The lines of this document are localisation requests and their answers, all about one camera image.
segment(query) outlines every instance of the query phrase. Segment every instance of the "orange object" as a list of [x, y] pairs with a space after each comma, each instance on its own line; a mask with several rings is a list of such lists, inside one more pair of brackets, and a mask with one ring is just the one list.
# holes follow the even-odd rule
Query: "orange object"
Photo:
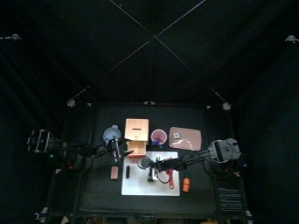
[[188, 178], [184, 178], [183, 179], [183, 182], [181, 182], [181, 190], [184, 192], [188, 192], [191, 190], [191, 180]]
[[187, 193], [191, 190], [191, 179], [188, 171], [184, 172], [184, 179], [181, 181], [181, 190]]

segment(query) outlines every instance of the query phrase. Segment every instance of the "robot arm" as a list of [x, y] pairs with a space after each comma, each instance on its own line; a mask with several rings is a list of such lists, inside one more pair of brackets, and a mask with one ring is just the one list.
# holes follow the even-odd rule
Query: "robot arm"
[[159, 172], [168, 171], [171, 169], [181, 171], [187, 168], [188, 164], [197, 163], [204, 160], [209, 160], [217, 164], [227, 163], [229, 160], [239, 159], [240, 151], [237, 141], [232, 138], [227, 140], [213, 141], [208, 150], [197, 152], [195, 154], [184, 155], [179, 158], [155, 160], [149, 157], [141, 159], [139, 167], [145, 169], [148, 167], [155, 168]]

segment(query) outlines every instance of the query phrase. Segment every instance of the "black curtain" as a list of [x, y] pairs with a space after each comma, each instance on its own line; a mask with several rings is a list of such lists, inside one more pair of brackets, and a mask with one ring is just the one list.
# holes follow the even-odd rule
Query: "black curtain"
[[27, 138], [33, 129], [61, 134], [67, 105], [21, 41], [0, 40], [0, 76], [0, 223], [33, 223], [45, 205], [52, 163], [27, 152]]
[[299, 45], [290, 43], [233, 106], [256, 223], [298, 223]]

